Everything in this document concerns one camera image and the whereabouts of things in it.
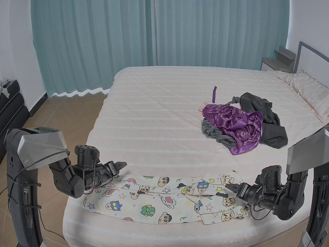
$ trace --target cartoon pajamas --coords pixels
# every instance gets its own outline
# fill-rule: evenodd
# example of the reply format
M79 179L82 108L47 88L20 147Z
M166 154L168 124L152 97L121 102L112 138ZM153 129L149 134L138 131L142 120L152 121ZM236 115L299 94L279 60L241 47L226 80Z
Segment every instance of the cartoon pajamas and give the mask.
M246 206L225 188L240 183L237 171L203 178L124 175L87 195L84 208L110 217L149 224L243 219Z

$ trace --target black dresser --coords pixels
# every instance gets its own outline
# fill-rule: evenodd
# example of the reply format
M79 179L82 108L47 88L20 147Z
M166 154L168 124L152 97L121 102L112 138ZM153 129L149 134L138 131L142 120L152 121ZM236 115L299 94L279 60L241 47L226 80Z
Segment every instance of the black dresser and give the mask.
M5 86L9 93L7 98L0 94L0 163L2 162L6 149L4 145L8 129L22 128L29 118L29 111L24 106L24 99L19 93L19 84L16 80Z

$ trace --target gray nightstand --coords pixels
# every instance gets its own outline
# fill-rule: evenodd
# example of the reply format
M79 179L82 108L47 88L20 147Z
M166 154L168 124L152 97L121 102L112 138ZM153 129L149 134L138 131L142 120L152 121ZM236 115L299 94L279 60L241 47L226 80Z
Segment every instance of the gray nightstand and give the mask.
M274 50L277 58L263 58L261 70L280 70L282 72L292 73L294 69L296 54L279 46L279 50Z

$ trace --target white headboard panel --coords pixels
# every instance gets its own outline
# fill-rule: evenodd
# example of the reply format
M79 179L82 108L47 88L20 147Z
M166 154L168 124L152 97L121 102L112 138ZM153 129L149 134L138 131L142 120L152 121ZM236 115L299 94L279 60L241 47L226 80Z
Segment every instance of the white headboard panel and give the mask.
M301 41L294 73L301 73L302 70L329 87L329 58Z

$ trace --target pile of clothes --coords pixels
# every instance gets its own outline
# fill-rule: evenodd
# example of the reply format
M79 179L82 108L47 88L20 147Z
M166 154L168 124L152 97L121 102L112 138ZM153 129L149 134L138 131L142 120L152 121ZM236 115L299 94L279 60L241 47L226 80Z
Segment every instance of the pile of clothes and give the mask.
M232 155L247 152L260 141L277 149L288 144L272 103L251 93L233 97L227 104L204 103L200 111L202 132L226 146Z

